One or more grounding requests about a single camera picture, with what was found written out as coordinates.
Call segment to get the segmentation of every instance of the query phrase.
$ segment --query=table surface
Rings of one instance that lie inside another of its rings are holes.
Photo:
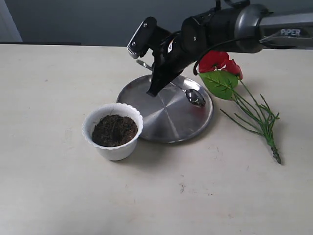
[[[84,118],[148,72],[123,47],[0,45],[0,234],[313,234],[313,53],[231,56],[281,113],[283,166],[217,98],[199,137],[140,140],[129,158],[107,161],[84,140]],[[203,85],[191,67],[183,75]]]

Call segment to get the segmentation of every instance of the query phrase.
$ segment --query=white plastic pot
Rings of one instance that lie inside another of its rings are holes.
[[[92,133],[95,126],[102,118],[107,115],[120,115],[122,117],[129,117],[136,123],[138,132],[135,137],[126,144],[117,147],[103,147],[97,145],[92,141]],[[97,151],[106,159],[111,161],[118,161],[131,155],[137,145],[137,139],[141,134],[143,128],[143,118],[140,112],[127,104],[114,103],[103,105],[93,112],[91,112],[85,119],[83,124],[83,135],[85,139],[92,144]]]

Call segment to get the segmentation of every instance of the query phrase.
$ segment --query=stainless steel plate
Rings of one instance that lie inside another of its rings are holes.
[[[149,141],[173,143],[199,135],[213,115],[213,102],[208,92],[195,81],[178,76],[173,83],[181,88],[195,89],[206,101],[203,108],[189,103],[185,93],[169,84],[157,97],[146,94],[151,76],[146,75],[129,83],[119,94],[117,102],[137,108],[143,116],[141,138]]]

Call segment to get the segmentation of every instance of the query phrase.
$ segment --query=red flower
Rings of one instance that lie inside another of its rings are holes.
[[[239,65],[237,65],[234,60],[227,60],[225,61],[225,64],[226,67],[222,70],[227,71],[233,75],[236,75],[237,77],[239,77],[239,80],[242,80],[243,73],[241,72]]]
[[[221,69],[228,60],[227,52],[211,50],[200,60],[199,73],[211,72],[215,68]]]

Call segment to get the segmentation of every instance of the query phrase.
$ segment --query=soil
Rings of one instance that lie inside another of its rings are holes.
[[[100,120],[92,133],[92,141],[103,147],[116,147],[131,141],[138,132],[129,117],[108,115]]]

